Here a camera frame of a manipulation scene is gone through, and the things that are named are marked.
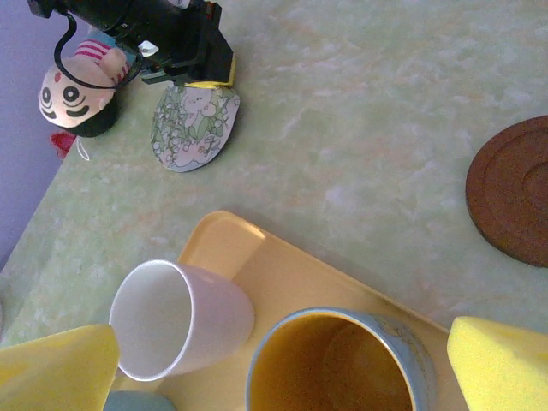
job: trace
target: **table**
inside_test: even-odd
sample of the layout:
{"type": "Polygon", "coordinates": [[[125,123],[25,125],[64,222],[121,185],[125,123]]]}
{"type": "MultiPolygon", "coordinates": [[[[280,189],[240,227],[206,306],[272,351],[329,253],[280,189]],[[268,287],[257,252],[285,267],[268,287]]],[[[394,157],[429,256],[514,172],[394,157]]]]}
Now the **table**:
{"type": "Polygon", "coordinates": [[[226,209],[446,327],[475,315],[548,332],[548,270],[490,246],[464,183],[474,154],[546,114],[541,2],[223,1],[241,111],[188,174],[149,132],[164,84],[72,150],[0,274],[2,345],[107,321],[141,261],[176,259],[226,209]]]}

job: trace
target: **yellow tray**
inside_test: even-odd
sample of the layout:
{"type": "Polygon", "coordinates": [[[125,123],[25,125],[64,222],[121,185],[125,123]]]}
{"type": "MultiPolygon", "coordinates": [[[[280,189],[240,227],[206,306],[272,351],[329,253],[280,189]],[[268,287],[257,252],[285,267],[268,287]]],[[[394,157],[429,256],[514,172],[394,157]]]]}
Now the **yellow tray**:
{"type": "Polygon", "coordinates": [[[237,353],[215,366],[154,383],[120,377],[114,390],[155,390],[178,411],[245,411],[247,369],[265,333],[293,311],[335,306],[387,314],[406,323],[426,345],[436,367],[436,410],[468,409],[447,357],[445,328],[249,222],[226,211],[205,216],[178,261],[238,284],[255,308],[253,334],[237,353]]]}

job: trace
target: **yellow mug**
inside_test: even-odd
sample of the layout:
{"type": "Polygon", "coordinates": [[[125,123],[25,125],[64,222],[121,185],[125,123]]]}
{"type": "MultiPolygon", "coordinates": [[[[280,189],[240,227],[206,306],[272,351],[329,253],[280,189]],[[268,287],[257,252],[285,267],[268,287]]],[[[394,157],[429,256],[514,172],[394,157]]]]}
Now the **yellow mug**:
{"type": "Polygon", "coordinates": [[[265,336],[247,376],[247,411],[426,411],[436,375],[397,320],[336,307],[290,314],[265,336]]]}

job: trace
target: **cup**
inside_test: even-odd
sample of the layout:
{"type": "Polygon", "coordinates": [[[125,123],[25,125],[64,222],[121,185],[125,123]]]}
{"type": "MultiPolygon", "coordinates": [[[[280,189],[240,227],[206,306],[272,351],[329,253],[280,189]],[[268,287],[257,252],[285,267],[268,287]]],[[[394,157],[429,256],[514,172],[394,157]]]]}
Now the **cup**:
{"type": "Polygon", "coordinates": [[[153,381],[229,356],[251,334],[254,314],[245,293],[226,278],[152,260],[124,279],[109,324],[120,346],[120,369],[153,381]]]}
{"type": "Polygon", "coordinates": [[[336,307],[290,314],[265,336],[247,375],[247,411],[426,411],[435,371],[395,319],[336,307]]]}
{"type": "Polygon", "coordinates": [[[103,411],[176,411],[165,396],[143,391],[111,391],[103,411]]]}

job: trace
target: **white cup rim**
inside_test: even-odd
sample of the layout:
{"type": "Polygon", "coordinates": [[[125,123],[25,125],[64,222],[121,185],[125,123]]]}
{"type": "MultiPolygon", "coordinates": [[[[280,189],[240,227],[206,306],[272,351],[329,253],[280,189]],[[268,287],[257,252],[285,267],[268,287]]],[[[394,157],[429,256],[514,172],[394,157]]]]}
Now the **white cup rim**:
{"type": "Polygon", "coordinates": [[[187,351],[188,345],[190,343],[190,338],[189,337],[193,334],[194,327],[195,327],[195,322],[196,322],[196,318],[195,318],[196,317],[195,297],[193,295],[192,289],[190,287],[190,282],[188,281],[187,274],[185,273],[185,271],[179,265],[177,265],[175,263],[172,263],[171,261],[168,261],[167,259],[149,259],[148,261],[145,261],[145,262],[137,265],[135,268],[133,268],[133,270],[131,270],[131,272],[129,272],[129,274],[123,279],[122,283],[120,284],[120,287],[118,287],[118,290],[116,291],[116,295],[114,296],[114,300],[112,301],[112,305],[110,306],[109,325],[112,326],[112,313],[114,311],[114,307],[115,307],[116,303],[120,299],[120,294],[122,292],[122,288],[123,288],[124,284],[131,281],[131,277],[133,277],[135,275],[135,273],[139,272],[142,268],[148,267],[150,265],[168,266],[168,267],[171,267],[171,268],[175,269],[177,272],[179,272],[179,274],[181,274],[181,277],[182,277],[182,279],[184,280],[184,282],[187,286],[188,294],[190,295],[190,325],[188,327],[187,338],[185,339],[185,342],[182,345],[181,350],[179,351],[179,355],[163,371],[157,372],[156,374],[153,374],[153,375],[147,375],[147,376],[136,375],[133,372],[128,371],[122,365],[122,363],[120,361],[118,361],[118,366],[120,367],[120,369],[128,377],[130,377],[130,378],[132,378],[136,381],[143,381],[143,382],[155,381],[157,379],[161,379],[161,378],[167,376],[171,372],[171,370],[173,370],[173,368],[177,364],[179,364],[179,362],[181,361],[181,358],[183,357],[183,355],[185,355],[185,352],[187,351]]]}

